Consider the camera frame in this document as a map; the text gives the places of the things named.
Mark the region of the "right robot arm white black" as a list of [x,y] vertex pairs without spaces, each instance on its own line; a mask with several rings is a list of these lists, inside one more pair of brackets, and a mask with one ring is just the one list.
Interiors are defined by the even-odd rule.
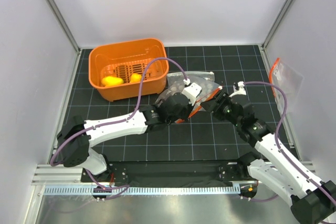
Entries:
[[308,170],[255,116],[245,94],[220,91],[201,106],[216,119],[232,123],[240,138],[269,160],[267,164],[254,153],[241,156],[242,164],[236,167],[239,178],[265,184],[288,204],[299,223],[321,223],[335,213],[335,183]]

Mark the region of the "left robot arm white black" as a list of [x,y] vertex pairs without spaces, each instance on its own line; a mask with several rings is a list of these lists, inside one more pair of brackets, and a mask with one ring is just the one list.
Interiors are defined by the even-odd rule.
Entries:
[[57,135],[58,148],[50,160],[52,166],[80,166],[99,182],[111,177],[108,159],[93,148],[123,136],[161,131],[178,120],[187,120],[196,103],[189,91],[169,94],[157,104],[135,109],[130,114],[102,120],[75,116]]

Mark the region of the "clear zip bags stack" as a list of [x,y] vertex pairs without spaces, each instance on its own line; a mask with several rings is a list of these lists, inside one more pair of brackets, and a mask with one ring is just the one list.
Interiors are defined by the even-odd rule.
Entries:
[[[215,76],[213,72],[201,72],[201,71],[187,71],[186,73],[174,72],[167,75],[168,88],[165,89],[155,101],[155,105],[159,107],[159,99],[166,99],[169,96],[180,92],[195,82],[202,87],[202,92],[197,97],[196,103],[193,105],[193,109],[188,117],[188,120],[202,110],[201,103],[211,99],[217,91],[220,90],[220,85],[215,83]],[[182,123],[188,120],[177,120],[175,123]]]

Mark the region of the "yellow pear toy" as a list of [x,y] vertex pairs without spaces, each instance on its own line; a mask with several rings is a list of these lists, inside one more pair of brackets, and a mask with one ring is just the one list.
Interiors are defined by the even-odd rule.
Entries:
[[130,83],[140,82],[142,80],[142,75],[138,73],[133,73],[130,77]]

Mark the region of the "orange plastic basket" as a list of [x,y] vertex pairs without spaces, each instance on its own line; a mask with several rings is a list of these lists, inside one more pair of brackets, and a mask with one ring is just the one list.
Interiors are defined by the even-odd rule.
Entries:
[[[143,73],[146,66],[159,57],[167,55],[163,43],[155,38],[99,46],[89,54],[89,82],[105,100],[113,102],[138,96],[140,83],[130,83],[131,75],[138,73],[144,76],[141,94],[159,94],[166,85],[169,63],[158,60]],[[122,78],[124,84],[103,87],[101,80],[106,76]]]

